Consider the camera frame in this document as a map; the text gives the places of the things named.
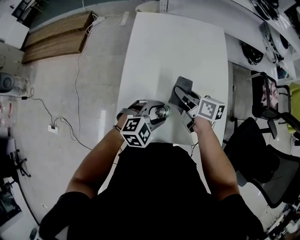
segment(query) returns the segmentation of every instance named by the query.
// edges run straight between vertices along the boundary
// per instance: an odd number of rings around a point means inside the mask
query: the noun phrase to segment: person
[[[122,115],[117,126],[121,128],[126,119]],[[211,194],[185,150],[157,142],[144,149],[126,147],[107,189],[98,194],[124,142],[112,129],[86,156],[66,193],[42,219],[40,237],[53,240],[68,226],[68,240],[263,239],[262,224],[240,196],[235,170],[210,122],[196,117],[193,129]]]

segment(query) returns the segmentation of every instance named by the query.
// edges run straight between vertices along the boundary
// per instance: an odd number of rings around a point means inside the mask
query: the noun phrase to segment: gray speaker
[[[0,72],[0,93],[10,92],[15,85],[15,79],[11,74]]]

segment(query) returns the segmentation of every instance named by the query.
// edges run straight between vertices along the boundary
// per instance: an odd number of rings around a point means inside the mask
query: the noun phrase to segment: wooden platform
[[[22,63],[81,53],[87,38],[85,30],[93,21],[92,12],[80,13],[31,33],[24,45]]]

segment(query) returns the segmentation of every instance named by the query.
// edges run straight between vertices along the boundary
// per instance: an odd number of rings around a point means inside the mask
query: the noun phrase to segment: person's right arm
[[[194,118],[194,131],[198,136],[203,172],[211,193],[223,200],[227,196],[240,194],[235,170],[224,153],[210,122]]]

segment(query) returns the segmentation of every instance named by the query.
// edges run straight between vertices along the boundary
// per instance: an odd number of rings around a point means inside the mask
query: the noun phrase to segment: white box
[[[225,110],[225,103],[210,97],[202,97],[199,102],[197,116],[209,121],[219,121],[222,119]]]
[[[128,117],[120,133],[130,147],[145,148],[152,140],[144,117]]]

